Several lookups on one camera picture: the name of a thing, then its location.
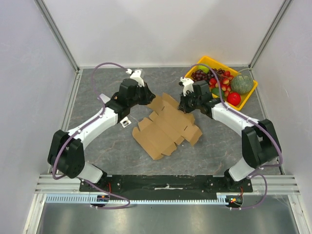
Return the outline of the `brown cardboard box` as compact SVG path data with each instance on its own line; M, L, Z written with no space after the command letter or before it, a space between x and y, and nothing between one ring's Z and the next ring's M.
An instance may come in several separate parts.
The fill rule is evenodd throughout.
M178 110L178 102L167 93L148 105L152 113L132 131L133 138L153 159L170 156L184 140L194 146L202 136L193 114Z

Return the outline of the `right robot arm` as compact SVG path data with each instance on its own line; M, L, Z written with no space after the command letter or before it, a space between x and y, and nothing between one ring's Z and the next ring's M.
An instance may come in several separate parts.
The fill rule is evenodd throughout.
M273 123L242 114L220 98L214 98L206 81L193 82L181 78L179 85L179 110L190 113L199 110L211 119L219 121L241 137L242 158L227 170L223 186L229 192L241 186L241 180L252 177L257 170L272 167L270 161L277 158L282 162L282 152Z

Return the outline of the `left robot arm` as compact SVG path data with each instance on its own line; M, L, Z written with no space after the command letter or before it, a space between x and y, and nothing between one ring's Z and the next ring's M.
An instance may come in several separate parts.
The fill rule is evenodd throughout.
M150 104L155 95L144 81L127 78L122 81L119 91L106 102L101 110L78 127L65 132L54 133L48 154L53 179L63 177L80 178L90 182L97 192L107 186L106 172L85 161L86 147L100 134L120 123L135 105Z

